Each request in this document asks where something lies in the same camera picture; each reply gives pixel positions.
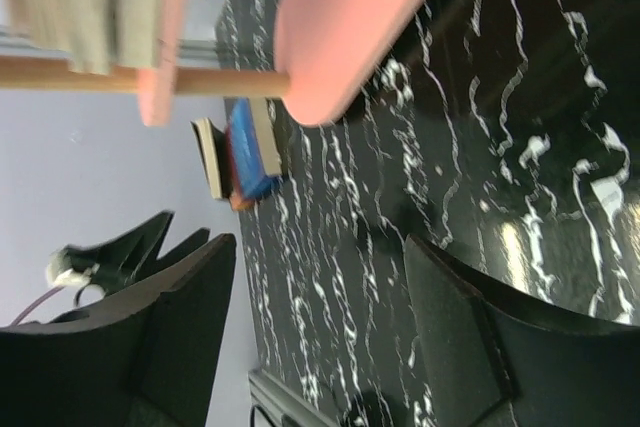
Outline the blue orange book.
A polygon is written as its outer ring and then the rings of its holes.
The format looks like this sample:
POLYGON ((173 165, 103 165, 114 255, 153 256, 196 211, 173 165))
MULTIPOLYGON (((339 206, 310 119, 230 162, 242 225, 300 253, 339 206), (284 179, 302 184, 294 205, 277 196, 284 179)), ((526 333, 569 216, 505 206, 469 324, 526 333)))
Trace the blue orange book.
POLYGON ((270 195, 283 175, 268 102, 237 98, 226 129, 231 158, 231 207, 250 208, 270 195))

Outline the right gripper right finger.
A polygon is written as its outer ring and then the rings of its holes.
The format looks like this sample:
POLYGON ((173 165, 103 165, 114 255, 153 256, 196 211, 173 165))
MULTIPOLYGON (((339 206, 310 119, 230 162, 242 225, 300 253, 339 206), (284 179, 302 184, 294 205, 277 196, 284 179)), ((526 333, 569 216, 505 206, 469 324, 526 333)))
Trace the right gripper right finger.
POLYGON ((414 235, 404 266, 439 425, 638 425, 638 327, 536 299, 414 235))

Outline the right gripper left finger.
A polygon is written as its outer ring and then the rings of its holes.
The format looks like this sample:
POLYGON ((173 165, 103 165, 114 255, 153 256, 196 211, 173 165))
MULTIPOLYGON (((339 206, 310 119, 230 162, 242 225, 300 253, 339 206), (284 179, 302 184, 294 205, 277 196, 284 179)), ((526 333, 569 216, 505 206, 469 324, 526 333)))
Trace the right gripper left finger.
POLYGON ((2 425, 204 425, 235 266, 221 234, 98 302, 2 328, 2 425))

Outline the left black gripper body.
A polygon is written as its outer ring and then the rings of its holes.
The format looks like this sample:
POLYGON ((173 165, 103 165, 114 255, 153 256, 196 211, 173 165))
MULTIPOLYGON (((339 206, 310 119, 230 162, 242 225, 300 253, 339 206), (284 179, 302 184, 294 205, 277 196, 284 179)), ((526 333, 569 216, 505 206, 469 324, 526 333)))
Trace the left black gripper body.
POLYGON ((102 243, 88 247, 69 244, 90 251, 98 261, 90 283, 76 287, 73 309, 54 318, 56 322, 73 322, 86 318, 89 311, 80 306, 81 296, 89 287, 97 287, 105 298, 173 266, 207 243, 208 228, 199 228, 162 255, 175 213, 163 210, 130 230, 102 243))

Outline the dark blue book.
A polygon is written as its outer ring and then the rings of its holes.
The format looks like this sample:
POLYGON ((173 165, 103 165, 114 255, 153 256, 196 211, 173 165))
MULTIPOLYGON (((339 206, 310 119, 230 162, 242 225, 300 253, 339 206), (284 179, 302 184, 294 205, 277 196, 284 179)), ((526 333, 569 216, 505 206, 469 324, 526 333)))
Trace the dark blue book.
POLYGON ((198 119, 191 125, 211 196, 216 200, 228 200, 232 192, 232 180, 226 134, 215 127, 209 118, 198 119))

